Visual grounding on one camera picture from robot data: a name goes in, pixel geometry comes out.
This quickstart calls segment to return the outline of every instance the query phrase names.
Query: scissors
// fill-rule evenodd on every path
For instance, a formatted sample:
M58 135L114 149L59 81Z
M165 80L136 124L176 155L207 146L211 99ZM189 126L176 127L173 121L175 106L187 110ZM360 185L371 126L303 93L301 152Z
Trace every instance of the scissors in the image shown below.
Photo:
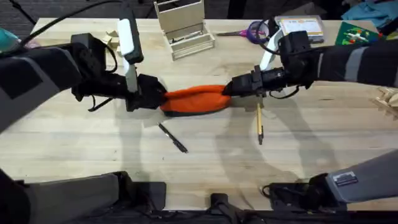
M252 22L249 25L248 29L235 31L235 32L225 32L225 33L217 34L217 36L227 37L227 36L238 35L238 36L247 38L250 42L252 42L254 44L258 44L258 41L256 38L256 29L259 26L260 26L260 29L259 29L260 42L265 43L269 40L269 35L268 35L269 29L268 29L268 25L266 23L261 24L261 21Z

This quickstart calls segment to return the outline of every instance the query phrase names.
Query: black pen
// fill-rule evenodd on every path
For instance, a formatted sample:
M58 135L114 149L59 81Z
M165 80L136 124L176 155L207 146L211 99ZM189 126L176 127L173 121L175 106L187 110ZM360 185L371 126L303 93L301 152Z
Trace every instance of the black pen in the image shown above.
M183 153L188 153L187 148L186 148L183 144L181 144L180 141L177 140L177 139L172 135L172 133L170 133L169 130L167 130L167 129L163 126L163 124L158 123L158 125L159 125L159 127L161 128L161 130L167 135L167 137L169 137L169 138L173 141L173 143L175 144L175 146L176 146L181 152L183 152Z

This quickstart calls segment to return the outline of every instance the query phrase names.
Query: black cable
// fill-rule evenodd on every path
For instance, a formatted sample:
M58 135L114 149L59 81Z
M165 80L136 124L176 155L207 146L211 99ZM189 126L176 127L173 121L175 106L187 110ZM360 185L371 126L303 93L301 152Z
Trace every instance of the black cable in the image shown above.
M266 197L268 199L271 199L271 196L264 191L267 188L269 188L269 185L265 185L265 186L262 187L262 189L261 189L262 196L264 196L264 197Z
M104 210L99 210L99 214L90 213L87 216L82 217L83 219L92 219L92 218L102 218L105 215L109 215L112 213L120 212L123 211L125 208L127 208L127 205L125 203L118 203L115 205L111 205L108 207L105 211Z
M105 44L105 47L107 48L107 50L111 53L111 56L114 60L114 68L110 71L106 71L108 73L114 73L116 72L116 70L118 69L118 61L116 60L116 55L114 54L114 51L112 50L112 48L110 46L108 46L107 44Z
M283 10L283 7L285 7L285 5L286 5L289 1L290 1L290 0L286 0L286 1L279 7L279 9L280 9L279 11ZM278 13L273 14L272 16L270 16L270 18L275 17L275 15L278 15ZM260 24L265 24L265 23L266 23L266 20L267 20L267 19L263 19L263 20L260 22ZM273 51L273 50L267 48L262 42L259 41L259 40L260 40L259 31L260 31L260 26L257 27L257 29L256 29L256 39L257 39L257 41L259 42L260 47L262 47L264 50L268 51L268 52L271 53L271 54L280 55L280 53L275 52L275 51Z
M278 220L278 221L291 221L291 222L315 222L315 223L344 223L344 224L380 224L380 223L396 223L396 220L383 222L381 220L352 220L349 217L318 217L316 215L296 215L296 217L287 217L286 215L255 215L263 220Z
M149 194L143 190L140 190L140 193L145 197L145 199L149 202L149 206L151 207L151 211L155 210L158 211L155 202L151 199Z
M295 89L293 92L291 92L291 93L289 93L288 95L286 95L286 96L281 96L281 97L274 96L274 95L272 94L273 91L270 91L268 94L269 94L269 96L271 96L271 97L273 97L273 98L275 98L275 99L283 100L283 99L287 99L287 98L290 98L290 97L296 95L296 93L298 93L299 91L300 91L300 87L299 87L299 86L296 86L296 89Z
M86 11L86 10L88 10L88 9L91 9L92 7L100 6L100 5L102 5L102 4L107 4L107 3L121 3L121 2L122 2L121 0L107 0L107 1L101 1L101 2L97 2L97 3L94 3L94 4L88 5L88 6L86 6L86 7L83 7L83 8L81 8L81 9L79 9L79 10L76 10L76 11L73 11L73 12L69 12L68 14L65 14L65 15L63 15L63 16L61 16L61 17L59 17L59 18L57 18L57 19L55 19L55 20L49 22L48 24L46 24L45 26L43 26L43 27L40 28L39 30L37 30L37 31L33 32L31 35L27 36L25 39L23 39L23 40L20 42L20 47L25 46L25 44L27 44L27 43L28 43L29 41L31 41L33 38L37 37L38 35L40 35L40 34L43 33L44 31L46 31L48 28L54 26L55 24L59 23L60 21L66 19L66 18L68 18L68 17L74 16L74 15L76 15L76 14L78 14L78 13L84 12L84 11Z
M265 23L267 19L263 19L261 21L261 23ZM259 35L259 31L260 31L260 26L256 28L256 39L259 42L258 44L260 45L260 47L262 47L264 50L268 51L271 54L274 55L281 55L279 52L273 51L271 49L269 49L268 47L266 47L261 41L260 41L260 35ZM313 48L313 49L308 49L308 50L304 50L301 52L293 52L293 53L287 53L284 55L298 55L298 54L303 54L303 53L308 53L308 52L313 52L313 51L317 51L317 50L323 50L323 49L327 49L329 48L329 46L324 46L324 47L317 47L317 48Z
M20 13L22 13L22 15L25 16L25 18L27 20L29 20L30 23L32 23L33 25L36 25L37 21L35 21L23 8L22 6L15 0L8 0L13 8L17 9Z
M107 103L109 103L110 101L112 101L114 99L114 98L108 98L108 99L104 100L102 103L100 103L99 105L96 106L95 105L95 97L93 95L92 95L92 97L93 97L94 105L93 105L92 108L88 109L89 112L94 112L94 111L100 109L101 107L105 106Z
M305 192L299 192L299 191L297 191L297 190L288 189L287 187L282 187L282 188L280 188L280 189L281 189L281 190L284 190L284 191L286 191L286 192L295 194L295 195L299 195L299 196L304 196L304 195L305 195Z
M140 213L142 216L148 218L151 221L155 221L155 222L182 222L182 221L188 221L188 220L194 220L194 219L197 219L197 218L201 218L201 217L203 217L205 215L222 216L222 217L225 217L225 218L227 218L229 220L229 216L227 216L227 214L223 213L222 211L220 211L221 214L211 214L210 213L213 209L218 208L218 206L221 205L221 204L223 204L223 203L217 203L217 204L211 206L210 208L206 209L205 212L203 212L203 213L198 213L198 214L194 214L194 215L192 215L190 217L183 217L183 218L177 218L177 216L179 214L183 214L182 212L178 212L178 211L174 212L174 214L172 214L169 217L165 217L165 216L152 217L150 214L147 214L147 213L142 212L140 210L134 210L134 211L137 212L137 213Z
M147 11L147 14L144 16L145 19L148 19L150 14L154 11L155 6L151 6L150 9Z

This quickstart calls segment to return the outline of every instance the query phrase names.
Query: wooden table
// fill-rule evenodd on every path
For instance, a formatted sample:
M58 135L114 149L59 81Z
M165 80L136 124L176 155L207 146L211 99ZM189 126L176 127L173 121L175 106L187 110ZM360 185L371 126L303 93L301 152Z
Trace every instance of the wooden table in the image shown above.
M51 19L40 19L35 30ZM37 38L66 43L72 34L102 38L116 19L67 19ZM258 64L264 51L242 37L216 37L215 49L172 61L157 20L137 21L145 60L138 71L163 79L168 90L225 84ZM209 20L212 32L246 28L250 21ZM375 30L370 22L354 22ZM333 44L340 21L325 21ZM109 67L112 62L108 56ZM280 66L275 59L275 66ZM258 145L252 98L215 114L165 118L159 110L125 110L121 100L87 112L70 91L48 100L0 134L0 166L11 177L59 180L126 170L135 181L167 183L166 209L204 209L224 192L240 208L270 209L259 187L294 182L351 166L398 147L398 122L369 102L375 86L317 82L286 100L264 99L264 144ZM181 153L157 127L163 121L189 150ZM398 200L350 209L394 210Z

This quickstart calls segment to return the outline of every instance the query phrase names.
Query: orange fabric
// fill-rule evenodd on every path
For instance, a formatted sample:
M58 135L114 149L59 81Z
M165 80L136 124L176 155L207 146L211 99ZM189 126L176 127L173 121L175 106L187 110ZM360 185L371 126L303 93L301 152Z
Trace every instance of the orange fabric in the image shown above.
M166 103L160 106L163 111L180 113L206 113L229 106L230 96L221 93L224 85L195 86L186 90L168 92Z

